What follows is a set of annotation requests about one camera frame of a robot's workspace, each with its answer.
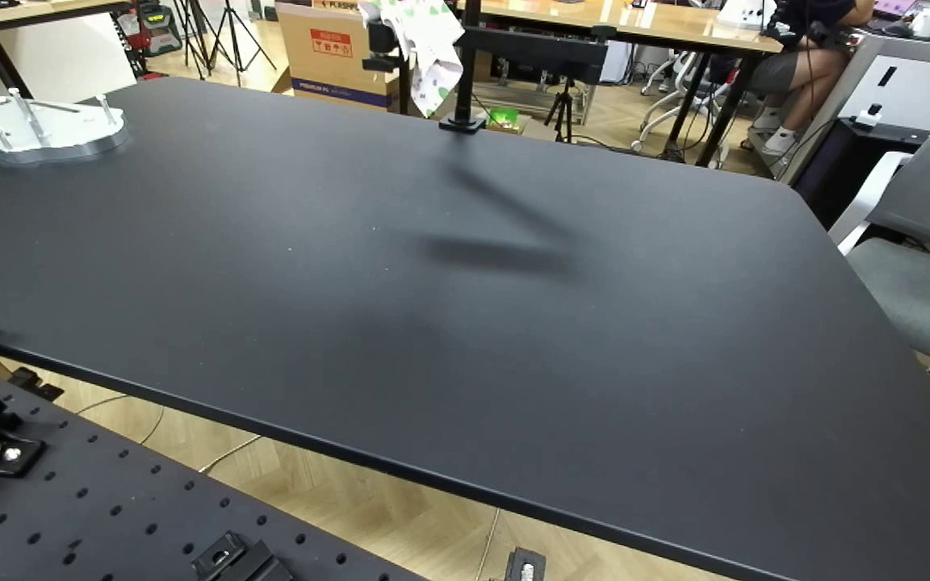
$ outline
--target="floor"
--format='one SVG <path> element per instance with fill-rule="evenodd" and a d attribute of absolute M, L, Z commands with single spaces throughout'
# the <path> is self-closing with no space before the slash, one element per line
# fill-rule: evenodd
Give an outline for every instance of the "floor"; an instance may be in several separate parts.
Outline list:
<path fill-rule="evenodd" d="M 261 22 L 261 39 L 279 69 L 286 44 L 279 25 Z M 153 72 L 169 76 L 197 76 L 181 50 L 155 57 Z M 215 84 L 243 84 L 273 89 L 274 72 L 260 57 L 245 74 L 221 64 Z M 593 110 L 581 130 L 587 138 L 630 149 L 635 120 L 648 96 L 640 88 L 597 88 Z M 549 138 L 549 130 L 530 124 L 533 138 Z M 726 172 L 759 173 L 755 160 L 729 153 Z M 243 430 L 165 411 L 137 398 L 123 398 L 95 384 L 45 374 L 65 387 L 63 407 L 104 422 L 175 460 L 200 467 L 223 483 L 233 483 L 264 503 L 274 503 L 314 525 L 323 525 L 368 551 L 379 551 L 423 578 L 442 581 L 494 581 L 505 578 L 511 549 L 526 544 L 549 559 L 557 581 L 619 581 L 619 578 L 670 578 L 702 581 L 716 578 L 655 555 L 643 555 L 613 543 L 578 537 L 549 523 L 537 523 L 508 511 L 473 503 L 419 483 L 408 483 L 368 467 L 323 457 L 295 446 L 281 446 Z"/>

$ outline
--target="tripod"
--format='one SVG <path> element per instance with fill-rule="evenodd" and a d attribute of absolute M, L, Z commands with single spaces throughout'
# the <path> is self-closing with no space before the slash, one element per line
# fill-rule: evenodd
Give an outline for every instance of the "tripod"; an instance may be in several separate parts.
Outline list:
<path fill-rule="evenodd" d="M 248 62 L 243 62 L 243 47 L 239 47 L 239 30 L 248 36 L 248 43 L 254 44 L 254 50 L 248 56 Z M 230 30 L 233 39 L 233 56 L 223 47 L 223 31 Z M 274 69 L 273 56 L 264 50 L 264 44 L 253 36 L 253 30 L 245 25 L 245 20 L 233 10 L 233 0 L 226 0 L 221 22 L 215 30 L 215 47 L 208 57 L 208 69 L 215 72 L 218 50 L 235 69 L 235 74 L 248 72 L 248 64 L 264 56 L 264 62 Z"/>
<path fill-rule="evenodd" d="M 573 76 L 567 76 L 561 93 L 557 93 L 557 104 L 549 110 L 549 117 L 544 120 L 546 126 L 553 126 L 557 120 L 557 142 L 573 142 Z"/>

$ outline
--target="cardboard box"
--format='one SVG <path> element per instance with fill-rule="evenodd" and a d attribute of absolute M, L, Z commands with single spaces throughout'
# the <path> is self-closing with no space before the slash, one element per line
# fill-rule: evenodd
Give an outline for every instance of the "cardboard box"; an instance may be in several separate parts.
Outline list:
<path fill-rule="evenodd" d="M 361 69 L 371 50 L 359 12 L 279 4 L 279 25 L 292 57 L 289 88 L 299 96 L 398 110 L 398 74 Z"/>

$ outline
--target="metal plate with holes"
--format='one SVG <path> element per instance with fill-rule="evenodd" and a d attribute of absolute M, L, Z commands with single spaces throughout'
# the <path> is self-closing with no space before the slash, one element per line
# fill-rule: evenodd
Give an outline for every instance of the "metal plate with holes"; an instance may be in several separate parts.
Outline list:
<path fill-rule="evenodd" d="M 197 578 L 226 533 L 264 543 L 302 581 L 417 578 L 26 390 L 0 384 L 43 457 L 0 476 L 0 581 Z"/>

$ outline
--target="black table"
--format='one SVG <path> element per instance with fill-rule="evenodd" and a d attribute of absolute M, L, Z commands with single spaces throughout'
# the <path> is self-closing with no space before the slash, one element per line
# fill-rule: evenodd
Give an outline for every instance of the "black table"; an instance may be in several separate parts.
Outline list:
<path fill-rule="evenodd" d="M 729 574 L 930 578 L 930 384 L 768 179 L 158 81 L 0 353 Z"/>

